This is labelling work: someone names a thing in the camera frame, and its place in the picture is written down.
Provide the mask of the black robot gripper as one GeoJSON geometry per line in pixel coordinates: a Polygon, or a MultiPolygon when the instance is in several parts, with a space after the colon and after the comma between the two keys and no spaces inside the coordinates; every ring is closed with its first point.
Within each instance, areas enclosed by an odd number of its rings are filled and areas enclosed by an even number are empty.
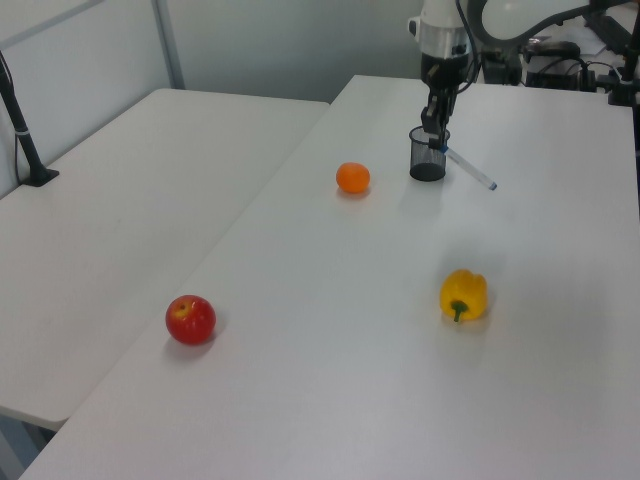
{"type": "Polygon", "coordinates": [[[420,78],[431,91],[421,112],[421,124],[425,133],[436,133],[438,150],[446,143],[453,97],[466,79],[469,63],[469,54],[452,58],[421,55],[420,78]]]}

